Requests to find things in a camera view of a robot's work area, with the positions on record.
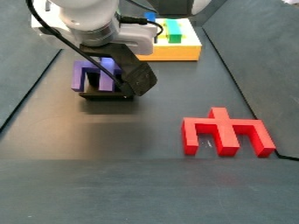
purple block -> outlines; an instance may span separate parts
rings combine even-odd
[[[115,66],[116,63],[111,58],[101,58],[100,65],[113,74],[115,73]],[[97,85],[99,91],[115,91],[115,82],[111,80],[111,78],[107,76],[107,74],[100,71],[100,77],[99,77],[99,85]]]
[[[84,91],[87,69],[97,69],[89,61],[79,60],[73,63],[71,89],[75,92]]]
[[[112,73],[120,74],[121,70],[111,58],[101,58],[100,65]],[[87,60],[75,61],[73,70],[72,70],[72,83],[71,89],[75,92],[84,92],[84,82],[85,82],[85,73],[99,73],[99,91],[115,90],[113,80],[107,76],[107,74],[100,71],[100,69]]]

yellow block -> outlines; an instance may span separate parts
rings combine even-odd
[[[156,22],[164,25],[164,19],[157,18]],[[169,44],[165,34],[159,36],[157,43],[153,44],[151,55],[136,55],[140,60],[199,60],[201,55],[201,42],[197,38],[188,18],[177,19],[181,28],[181,43]]]

red toy block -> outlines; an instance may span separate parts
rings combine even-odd
[[[211,108],[208,118],[183,118],[181,141],[185,155],[195,155],[199,149],[197,134],[212,134],[217,153],[233,157],[239,150],[236,134],[247,135],[256,156],[265,158],[276,149],[267,128],[260,120],[229,119],[225,108]]]

